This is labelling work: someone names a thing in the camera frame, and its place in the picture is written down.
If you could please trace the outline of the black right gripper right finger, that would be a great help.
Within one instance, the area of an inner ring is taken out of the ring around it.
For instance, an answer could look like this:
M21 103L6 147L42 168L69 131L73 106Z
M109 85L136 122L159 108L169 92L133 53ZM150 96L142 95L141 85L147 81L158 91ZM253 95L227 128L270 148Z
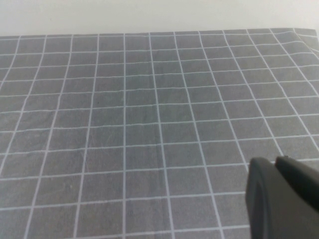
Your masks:
M298 196L291 225L303 239L319 237L319 173L288 156L276 158L275 167Z

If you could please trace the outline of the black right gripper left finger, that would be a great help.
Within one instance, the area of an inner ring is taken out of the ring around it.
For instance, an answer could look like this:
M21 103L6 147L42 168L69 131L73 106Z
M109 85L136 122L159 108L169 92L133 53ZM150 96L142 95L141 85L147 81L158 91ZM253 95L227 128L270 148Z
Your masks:
M267 159L252 158L246 188L246 205L253 239L295 239L297 195Z

